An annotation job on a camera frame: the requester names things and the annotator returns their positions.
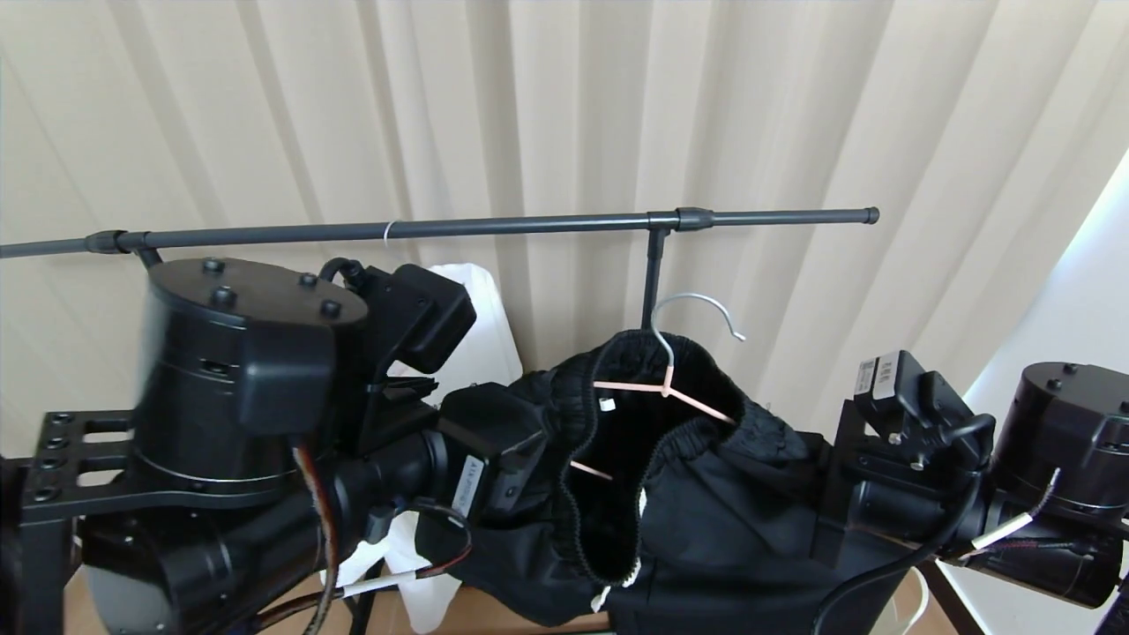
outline barcode sticker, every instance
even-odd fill
[[[466,456],[463,462],[463,475],[458,477],[458,487],[455,488],[455,499],[450,504],[460,514],[470,514],[471,505],[474,503],[474,494],[479,490],[479,480],[482,478],[485,463],[475,456]]]
[[[878,358],[878,368],[874,379],[874,399],[890,399],[894,395],[894,384],[898,380],[898,357],[900,350],[887,353]]]
[[[858,376],[855,377],[855,394],[870,392],[870,385],[874,383],[874,367],[877,363],[878,358],[872,357],[858,365]]]

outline pink hanger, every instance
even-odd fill
[[[666,375],[663,377],[663,383],[659,385],[654,385],[654,384],[632,384],[623,382],[593,382],[592,385],[594,385],[595,388],[607,388],[612,390],[629,390],[633,392],[657,392],[663,397],[674,397],[675,399],[684,401],[711,417],[716,417],[718,419],[721,419],[723,421],[733,424],[734,420],[730,417],[724,415],[718,410],[715,410],[714,408],[710,408],[709,406],[706,406],[704,403],[698,401],[693,397],[690,397],[679,391],[677,389],[671,386],[671,382],[674,380],[674,350],[671,349],[671,345],[666,341],[666,338],[663,337],[663,333],[659,332],[658,322],[656,321],[656,318],[658,316],[658,310],[662,308],[664,304],[671,301],[688,298],[688,297],[694,299],[702,299],[716,306],[717,310],[720,311],[721,315],[725,318],[725,323],[729,325],[729,334],[732,334],[733,337],[737,338],[741,341],[745,341],[745,336],[738,333],[736,329],[733,328],[733,318],[729,315],[729,310],[727,310],[725,305],[723,305],[720,302],[702,294],[690,294],[690,293],[674,294],[671,297],[667,297],[662,302],[659,302],[658,304],[656,304],[655,308],[651,310],[650,312],[650,330],[655,333],[655,337],[658,338],[658,343],[663,345],[663,348],[666,350]]]

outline wooden surface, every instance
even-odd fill
[[[317,591],[316,577],[296,586],[286,598]],[[896,601],[904,606],[913,603],[916,591],[908,584],[898,590]],[[269,635],[299,635],[309,619],[308,612],[298,614],[270,628]],[[322,633],[344,635],[349,633],[349,610],[341,602],[334,602]],[[578,630],[601,630],[607,627],[604,614],[581,616],[558,628],[541,628],[518,617],[500,602],[475,589],[462,589],[455,595],[437,635],[542,635],[550,633],[575,633]],[[399,593],[380,593],[373,607],[367,635],[412,635],[408,614]],[[102,621],[95,612],[86,588],[86,577],[80,569],[67,586],[67,634],[106,635]],[[910,630],[910,635],[957,635],[935,601],[929,602],[921,620]]]

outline metal hanger hook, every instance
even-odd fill
[[[671,348],[671,345],[666,341],[666,338],[664,338],[663,333],[658,330],[658,310],[662,308],[663,305],[669,302],[682,298],[701,299],[712,304],[715,307],[717,307],[718,311],[721,312],[721,316],[725,318],[725,323],[729,327],[729,334],[737,338],[741,341],[745,341],[745,336],[738,333],[737,330],[733,327],[733,316],[729,315],[729,310],[726,308],[724,304],[711,298],[708,295],[694,294],[694,293],[674,294],[656,303],[655,308],[650,311],[650,331],[655,333],[655,337],[658,338],[658,343],[663,345],[663,349],[666,350],[667,366],[672,368],[674,367],[674,349]]]

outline curtain fold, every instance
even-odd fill
[[[830,433],[865,357],[959,389],[1129,147],[1129,3],[0,5],[0,240],[105,228],[864,207],[667,242],[664,329]],[[317,270],[473,261],[527,368],[638,324],[642,233],[169,250]],[[129,408],[145,273],[0,263],[2,451]]]

